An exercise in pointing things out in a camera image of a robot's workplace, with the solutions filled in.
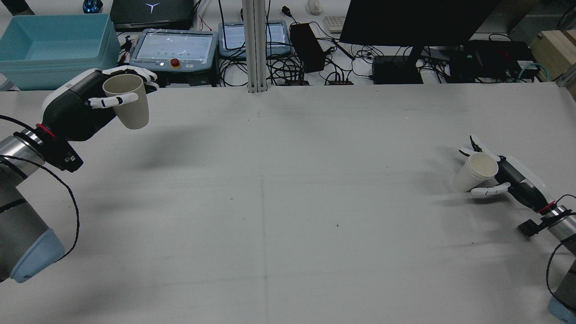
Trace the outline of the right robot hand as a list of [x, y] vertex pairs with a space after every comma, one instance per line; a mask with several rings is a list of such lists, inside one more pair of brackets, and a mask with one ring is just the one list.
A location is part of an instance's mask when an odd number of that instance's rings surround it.
[[522, 162], [490, 152], [475, 135], [469, 139], [471, 149], [459, 148], [465, 162], [452, 180], [455, 191], [477, 197], [508, 193], [540, 215], [556, 207], [545, 184]]

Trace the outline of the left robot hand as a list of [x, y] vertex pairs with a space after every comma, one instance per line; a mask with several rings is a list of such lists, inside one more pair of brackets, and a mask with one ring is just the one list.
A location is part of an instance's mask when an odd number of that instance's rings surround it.
[[67, 141], [86, 141], [116, 117], [140, 129], [149, 122], [147, 94], [160, 88], [156, 80], [142, 67], [91, 68], [45, 98], [41, 125]]

